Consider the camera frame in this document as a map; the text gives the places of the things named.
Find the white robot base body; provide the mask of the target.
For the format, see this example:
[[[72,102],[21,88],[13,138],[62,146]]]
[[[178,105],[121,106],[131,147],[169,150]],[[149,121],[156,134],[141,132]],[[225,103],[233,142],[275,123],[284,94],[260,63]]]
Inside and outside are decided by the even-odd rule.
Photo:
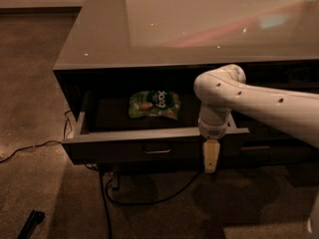
[[[319,239],[319,193],[307,221],[306,239]]]

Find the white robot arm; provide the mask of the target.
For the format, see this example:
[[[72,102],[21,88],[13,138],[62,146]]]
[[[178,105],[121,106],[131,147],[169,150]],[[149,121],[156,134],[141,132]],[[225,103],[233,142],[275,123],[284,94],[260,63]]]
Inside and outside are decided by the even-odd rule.
[[[200,74],[193,90],[201,101],[198,129],[207,140],[223,138],[236,111],[319,147],[318,94],[249,86],[234,64]]]

